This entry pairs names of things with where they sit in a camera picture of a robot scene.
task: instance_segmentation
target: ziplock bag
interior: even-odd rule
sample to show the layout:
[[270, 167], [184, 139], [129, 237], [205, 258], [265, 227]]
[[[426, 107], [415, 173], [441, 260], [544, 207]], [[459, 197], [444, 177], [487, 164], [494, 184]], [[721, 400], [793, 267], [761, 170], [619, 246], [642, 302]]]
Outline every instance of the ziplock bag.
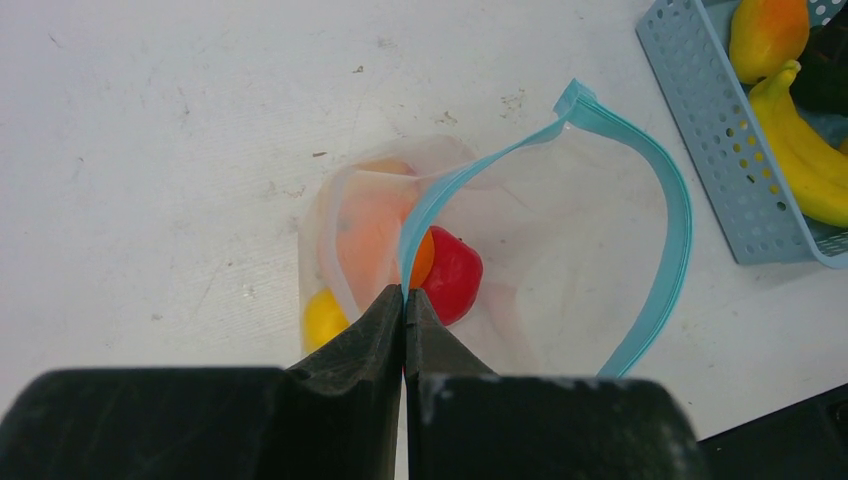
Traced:
[[689, 195], [668, 153], [579, 82], [554, 113], [482, 158], [453, 137], [404, 138], [330, 177], [298, 238], [304, 350], [386, 285], [417, 287], [435, 225], [482, 261], [476, 299], [449, 327], [481, 360], [499, 373], [625, 374], [682, 288]]

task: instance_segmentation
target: toy orange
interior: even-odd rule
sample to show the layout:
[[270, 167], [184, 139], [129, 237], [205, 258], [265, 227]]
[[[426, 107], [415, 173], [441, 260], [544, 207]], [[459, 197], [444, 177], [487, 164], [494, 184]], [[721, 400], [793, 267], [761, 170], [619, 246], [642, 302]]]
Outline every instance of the toy orange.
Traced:
[[[397, 243], [415, 201], [402, 193], [371, 192], [343, 202], [336, 225], [336, 256], [360, 310], [366, 310], [386, 285], [400, 283]], [[428, 233], [415, 258], [413, 288], [427, 278], [434, 251]]]

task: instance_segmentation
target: plastic basket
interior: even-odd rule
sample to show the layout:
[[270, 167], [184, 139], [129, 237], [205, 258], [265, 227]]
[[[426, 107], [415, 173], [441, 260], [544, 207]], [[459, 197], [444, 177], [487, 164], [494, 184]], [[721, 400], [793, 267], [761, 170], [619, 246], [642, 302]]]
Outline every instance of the plastic basket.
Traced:
[[[810, 0], [827, 23], [846, 0]], [[818, 260], [848, 266], [848, 231], [801, 214], [736, 80], [726, 47], [738, 0], [658, 0], [636, 33], [724, 235], [740, 264]], [[848, 119], [807, 115], [831, 144]]]

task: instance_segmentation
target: stain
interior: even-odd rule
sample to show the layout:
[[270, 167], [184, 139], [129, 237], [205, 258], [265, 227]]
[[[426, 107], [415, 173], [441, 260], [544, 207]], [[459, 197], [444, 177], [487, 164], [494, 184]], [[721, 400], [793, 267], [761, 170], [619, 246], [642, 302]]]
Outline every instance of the stain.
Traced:
[[289, 233], [297, 233], [297, 229], [299, 226], [300, 220], [292, 215], [289, 217], [288, 221], [286, 221], [286, 227], [288, 228]]
[[441, 117], [437, 118], [435, 123], [443, 123], [445, 125], [454, 126], [458, 122], [455, 118], [453, 118], [449, 111], [445, 110], [445, 113], [442, 114]]
[[397, 43], [387, 37], [377, 37], [377, 48], [397, 48]]
[[295, 190], [293, 192], [289, 191], [289, 190], [285, 190], [285, 194], [289, 198], [300, 198], [300, 197], [303, 196], [303, 192], [305, 192], [305, 191], [306, 191], [306, 185], [301, 185], [300, 189]]
[[511, 117], [521, 110], [521, 107], [524, 105], [525, 98], [526, 95], [524, 94], [523, 88], [519, 88], [516, 95], [501, 97], [501, 103], [506, 107], [506, 112], [501, 114], [501, 118]]
[[183, 93], [182, 87], [177, 87], [177, 91], [180, 93], [180, 97], [183, 98], [183, 125], [185, 125], [186, 118], [191, 113], [191, 110], [188, 108], [188, 101], [185, 98], [185, 94]]
[[62, 45], [56, 40], [56, 37], [54, 37], [52, 33], [48, 33], [47, 36], [50, 37], [50, 41], [53, 42], [53, 44], [56, 45], [57, 48], [65, 48], [64, 45]]
[[270, 200], [277, 196], [277, 184], [268, 180], [268, 187], [259, 194], [259, 198], [262, 200]]

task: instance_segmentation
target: yellow banana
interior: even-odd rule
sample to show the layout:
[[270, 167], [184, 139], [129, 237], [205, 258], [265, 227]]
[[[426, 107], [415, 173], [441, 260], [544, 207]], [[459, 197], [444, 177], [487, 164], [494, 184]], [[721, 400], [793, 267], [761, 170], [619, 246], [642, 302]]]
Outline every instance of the yellow banana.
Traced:
[[791, 60], [748, 95], [801, 211], [848, 227], [848, 158], [830, 147], [795, 110], [789, 86], [801, 69]]

